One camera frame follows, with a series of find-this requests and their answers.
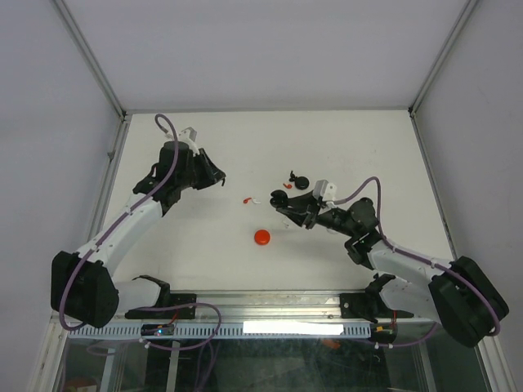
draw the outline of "white sticker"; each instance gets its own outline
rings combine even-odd
[[[343,324],[300,323],[298,321],[245,321],[244,333],[295,333],[299,335],[341,335]]]

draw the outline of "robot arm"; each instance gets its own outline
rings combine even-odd
[[[342,210],[333,203],[335,192],[336,185],[322,180],[314,190],[296,198],[276,190],[270,204],[298,226],[312,229],[321,225],[345,234],[349,237],[345,248],[352,261],[377,272],[364,295],[355,296],[349,304],[353,313],[376,323],[384,310],[406,310],[441,324],[456,341],[473,347],[489,334],[494,320],[478,296],[453,276],[455,273],[481,293],[499,320],[508,314],[507,304],[472,259],[436,259],[396,246],[377,229],[379,221],[371,199],[362,198]],[[416,258],[429,260],[432,266],[443,265],[451,272],[416,262]]]
[[[159,161],[132,190],[117,218],[75,253],[60,252],[55,256],[51,270],[51,307],[54,310],[59,310],[74,268],[89,252],[92,254],[69,291],[65,314],[94,327],[103,327],[116,313],[143,306],[165,305],[163,298],[170,292],[168,283],[150,276],[113,283],[112,276],[138,238],[180,200],[183,189],[204,189],[220,181],[225,183],[226,174],[212,163],[204,149],[198,149],[194,129],[182,131],[178,140],[176,167],[157,192],[141,203],[168,175],[175,156],[173,141],[164,144]]]

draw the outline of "white wall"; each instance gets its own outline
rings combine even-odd
[[[87,233],[117,119],[51,2],[2,2],[0,48],[0,390],[22,391],[51,260]]]
[[[66,0],[126,109],[406,109],[465,0]]]
[[[501,342],[523,389],[523,2],[484,1],[419,112],[458,254],[475,258],[511,313]]]

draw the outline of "cable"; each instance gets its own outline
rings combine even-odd
[[[218,333],[221,327],[221,313],[220,310],[213,304],[208,304],[206,302],[191,302],[189,304],[183,304],[183,305],[176,305],[176,306],[168,306],[165,308],[138,308],[139,310],[144,310],[146,312],[167,312],[169,310],[179,310],[184,308],[189,308],[191,306],[205,306],[207,308],[211,308],[214,310],[218,316],[218,323],[214,330],[212,331],[212,334],[209,335],[207,339],[204,341],[201,341],[200,343],[197,343],[195,345],[188,345],[187,347],[164,347],[162,345],[156,345],[155,343],[152,343],[151,341],[145,340],[147,345],[150,347],[154,347],[155,349],[165,350],[165,351],[187,351],[187,350],[193,350],[198,349],[199,347],[202,347],[203,345],[206,345],[209,341],[211,341]]]
[[[385,243],[385,245],[387,245],[387,247],[389,247],[390,249],[392,249],[392,251],[394,252],[397,252],[403,256],[407,256],[407,257],[410,257],[416,261],[419,261],[425,265],[429,265],[431,267],[434,267],[434,268],[437,268],[443,272],[446,272],[447,274],[449,274],[450,276],[452,276],[453,278],[457,279],[459,282],[463,283],[465,286],[467,286],[468,289],[470,289],[479,299],[480,301],[483,303],[483,305],[486,307],[486,309],[489,311],[490,313],[490,316],[492,317],[493,321],[494,321],[494,330],[487,334],[488,336],[496,336],[499,334],[499,332],[501,331],[501,326],[499,325],[499,318],[498,318],[498,315],[496,314],[496,312],[494,311],[494,308],[492,307],[492,305],[489,303],[489,301],[483,296],[483,294],[480,293],[480,291],[475,288],[472,283],[470,283],[468,280],[466,280],[463,276],[461,276],[460,274],[457,274],[455,273],[454,271],[452,271],[451,269],[441,265],[441,264],[438,264],[438,263],[434,263],[433,261],[427,259],[426,257],[423,257],[423,256],[419,256],[419,255],[416,255],[414,253],[411,253],[411,252],[408,252],[404,249],[401,249],[401,248],[398,248],[398,247],[395,247],[394,245],[392,245],[389,240],[387,239],[387,237],[385,236],[385,234],[383,233],[383,227],[382,227],[382,218],[381,218],[381,214],[382,214],[382,184],[379,180],[379,178],[377,178],[376,176],[372,176],[370,178],[368,178],[367,180],[365,180],[363,182],[363,184],[360,185],[360,187],[353,193],[351,194],[349,197],[347,198],[344,198],[342,200],[337,200],[334,202],[335,205],[339,205],[339,204],[344,204],[344,203],[347,203],[349,201],[351,201],[353,198],[355,198],[362,190],[365,186],[367,186],[367,184],[371,181],[374,181],[376,182],[376,187],[378,188],[378,206],[377,206],[377,218],[378,218],[378,232],[380,233],[380,235],[382,236],[382,240],[383,242]],[[430,335],[432,333],[434,333],[436,329],[433,327],[428,334],[426,334],[423,338],[421,338],[419,341],[416,341],[414,342],[415,344],[417,343],[421,343],[422,341],[425,341],[428,337],[430,337]],[[405,345],[396,345],[396,347],[406,347]]]
[[[197,392],[200,392],[205,385],[207,384],[208,378],[211,376],[212,369],[214,368],[214,365],[216,364],[217,358],[218,358],[218,351],[220,350],[220,342],[218,342],[218,345],[216,347],[216,352],[212,349],[211,343],[209,343],[209,346],[211,347],[211,362],[208,366],[207,373],[202,379],[202,382],[199,383]]]
[[[433,323],[431,329],[422,337],[417,339],[416,341],[409,341],[408,343],[398,343],[398,344],[386,344],[386,343],[377,343],[374,341],[366,341],[361,339],[354,339],[354,341],[360,341],[361,343],[365,343],[366,345],[374,345],[378,347],[386,347],[386,348],[402,348],[402,347],[411,347],[413,345],[419,345],[420,343],[423,343],[426,341],[429,337],[434,335],[434,332],[438,329],[438,323]]]
[[[179,313],[180,313],[180,310],[177,310],[176,313],[174,314],[174,316],[172,316],[171,321],[169,321],[169,322],[167,323],[167,325],[171,325],[172,323],[174,323],[175,320],[178,319],[178,314],[179,314]]]
[[[171,128],[172,136],[174,137],[174,158],[172,159],[172,165],[169,168],[169,171],[167,175],[143,198],[138,200],[136,203],[134,203],[130,208],[130,213],[132,213],[134,210],[136,210],[143,202],[145,202],[148,198],[150,198],[153,194],[155,194],[160,188],[162,188],[163,185],[168,181],[168,179],[171,177],[171,175],[174,172],[174,169],[177,165],[178,161],[178,151],[179,151],[179,143],[178,143],[178,136],[176,129],[174,128],[174,125],[172,125],[171,120],[164,114],[156,114],[154,116],[154,121],[156,122],[156,125],[158,128],[160,128],[161,131],[168,133],[167,129],[159,123],[159,118],[162,118],[165,120],[168,124],[168,126]],[[129,215],[128,212],[124,212],[108,229],[105,231],[105,233],[98,239],[98,241],[95,242],[95,246],[99,247],[115,230],[116,228],[123,222],[125,218]],[[83,267],[83,265],[86,263],[86,261],[89,259],[89,257],[92,256],[95,250],[90,249],[86,252],[85,255],[83,255],[82,259],[76,264],[76,267],[73,269],[73,273],[69,277],[69,280],[67,281],[67,284],[65,284],[64,292],[62,294],[62,298],[60,300],[60,307],[58,312],[58,319],[60,320],[60,325],[66,330],[66,331],[76,331],[86,325],[86,323],[80,323],[79,325],[75,327],[71,327],[67,324],[65,321],[65,302],[67,301],[67,297],[69,296],[69,292],[71,290],[71,287],[73,286],[73,282],[78,276],[78,273],[80,272],[80,269]]]
[[[208,371],[205,373],[205,376],[203,376],[201,382],[198,383],[198,381],[199,381],[199,370],[200,370],[201,364],[202,364],[203,352],[205,351],[205,347],[207,347],[207,346],[209,346],[209,349],[211,350],[211,362],[209,362]],[[214,360],[214,349],[212,347],[212,343],[209,341],[206,345],[203,345],[202,348],[199,349],[198,362],[197,362],[197,365],[196,365],[196,377],[194,378],[194,392],[199,392],[202,389],[203,381],[206,380],[206,377],[208,376],[208,374],[210,374],[210,372],[212,370],[211,364],[212,364],[213,360]]]

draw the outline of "small red piece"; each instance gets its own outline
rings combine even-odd
[[[267,245],[270,241],[270,233],[267,230],[258,230],[254,234],[254,241],[258,245]]]

